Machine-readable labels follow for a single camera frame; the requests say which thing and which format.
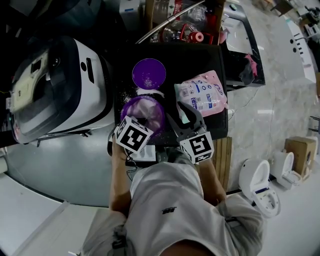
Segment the plastic bag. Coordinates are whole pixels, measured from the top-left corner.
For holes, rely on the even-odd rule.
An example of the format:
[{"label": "plastic bag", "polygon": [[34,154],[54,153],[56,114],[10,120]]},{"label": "plastic bag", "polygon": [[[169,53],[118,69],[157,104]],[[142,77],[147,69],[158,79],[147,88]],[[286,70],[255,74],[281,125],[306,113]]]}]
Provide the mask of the plastic bag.
[{"label": "plastic bag", "polygon": [[[228,108],[227,96],[214,70],[197,75],[196,77],[174,85],[175,97],[199,110],[203,117],[214,115]],[[179,109],[182,122],[188,119]]]}]

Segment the person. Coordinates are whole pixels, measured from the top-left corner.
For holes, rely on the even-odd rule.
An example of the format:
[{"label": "person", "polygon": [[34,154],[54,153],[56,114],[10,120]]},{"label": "person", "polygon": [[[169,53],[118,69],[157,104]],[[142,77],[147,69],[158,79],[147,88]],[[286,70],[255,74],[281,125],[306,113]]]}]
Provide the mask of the person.
[{"label": "person", "polygon": [[113,138],[111,211],[97,211],[81,255],[256,256],[262,215],[240,195],[226,196],[211,159],[195,168],[175,148],[167,155],[129,187],[127,156]]}]

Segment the white t-shirt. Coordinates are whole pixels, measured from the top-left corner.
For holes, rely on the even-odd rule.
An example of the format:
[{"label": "white t-shirt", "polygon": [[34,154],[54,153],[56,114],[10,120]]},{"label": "white t-shirt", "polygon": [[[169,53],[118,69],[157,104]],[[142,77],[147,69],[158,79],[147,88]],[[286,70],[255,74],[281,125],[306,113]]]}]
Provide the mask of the white t-shirt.
[{"label": "white t-shirt", "polygon": [[83,255],[158,256],[182,240],[198,242],[216,256],[255,256],[262,249],[261,214],[239,195],[216,207],[206,202],[199,175],[187,164],[142,169],[130,192],[128,218],[98,212]]}]

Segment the black tray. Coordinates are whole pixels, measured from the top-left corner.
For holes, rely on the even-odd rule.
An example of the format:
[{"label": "black tray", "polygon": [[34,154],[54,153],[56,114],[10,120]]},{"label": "black tray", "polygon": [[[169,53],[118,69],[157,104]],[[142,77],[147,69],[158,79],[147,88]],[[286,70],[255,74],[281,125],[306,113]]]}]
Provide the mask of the black tray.
[{"label": "black tray", "polygon": [[[138,87],[132,80],[132,70],[141,60],[152,58],[162,62],[166,69],[164,83],[158,89],[164,93],[164,99],[157,94],[149,94],[156,99],[167,113],[173,118],[179,118],[176,107],[176,93],[174,84],[182,83],[199,74],[214,70],[223,86],[225,95],[226,77],[222,53],[219,46],[195,43],[150,43],[134,44],[119,50],[119,59],[116,69],[114,93],[115,123],[120,122],[120,113],[129,98],[137,96]],[[204,117],[212,139],[225,138],[228,134],[228,112],[222,112]],[[168,119],[165,120],[164,129],[148,144],[173,147],[177,146],[177,137],[172,130]]]}]

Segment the purple plate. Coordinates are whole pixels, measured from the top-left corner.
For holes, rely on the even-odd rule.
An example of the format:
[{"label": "purple plate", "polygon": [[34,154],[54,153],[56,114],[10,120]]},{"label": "purple plate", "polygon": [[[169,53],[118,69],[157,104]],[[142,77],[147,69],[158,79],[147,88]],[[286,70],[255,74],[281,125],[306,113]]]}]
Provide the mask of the purple plate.
[{"label": "purple plate", "polygon": [[154,58],[140,60],[132,70],[132,80],[142,89],[158,89],[165,79],[165,66]]},{"label": "purple plate", "polygon": [[[138,105],[139,101],[141,100],[151,101],[150,105],[153,107],[152,113],[150,113],[151,107],[149,106],[149,103],[147,101],[143,101],[144,104],[141,103],[141,105]],[[148,113],[144,114],[142,110],[140,111],[140,109],[145,109],[146,111],[149,111]],[[123,106],[120,114],[120,120],[122,121],[125,118],[125,116],[135,118],[146,118],[147,123],[144,126],[153,131],[152,136],[158,134],[165,124],[164,108],[154,98],[145,95],[134,97]]]}]

